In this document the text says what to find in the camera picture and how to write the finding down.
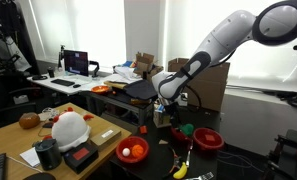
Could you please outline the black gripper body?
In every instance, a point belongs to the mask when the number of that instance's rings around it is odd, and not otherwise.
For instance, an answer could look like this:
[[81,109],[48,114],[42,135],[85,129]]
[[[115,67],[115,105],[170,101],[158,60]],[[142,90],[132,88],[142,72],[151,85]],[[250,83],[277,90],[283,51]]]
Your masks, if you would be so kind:
[[181,124],[179,111],[175,102],[167,101],[164,105],[165,111],[170,115],[170,123],[172,126],[179,126]]

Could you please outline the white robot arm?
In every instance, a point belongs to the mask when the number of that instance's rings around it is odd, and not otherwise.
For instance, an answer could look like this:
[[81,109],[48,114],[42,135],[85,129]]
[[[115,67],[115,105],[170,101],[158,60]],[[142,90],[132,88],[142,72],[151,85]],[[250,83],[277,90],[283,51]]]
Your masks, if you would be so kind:
[[182,89],[207,68],[219,61],[244,42],[254,40],[267,46],[278,46],[297,38],[297,0],[284,0],[264,9],[259,15],[237,10],[218,24],[200,43],[192,57],[179,71],[168,75],[157,73],[152,83],[162,105],[170,115],[173,128],[181,125],[176,99]]

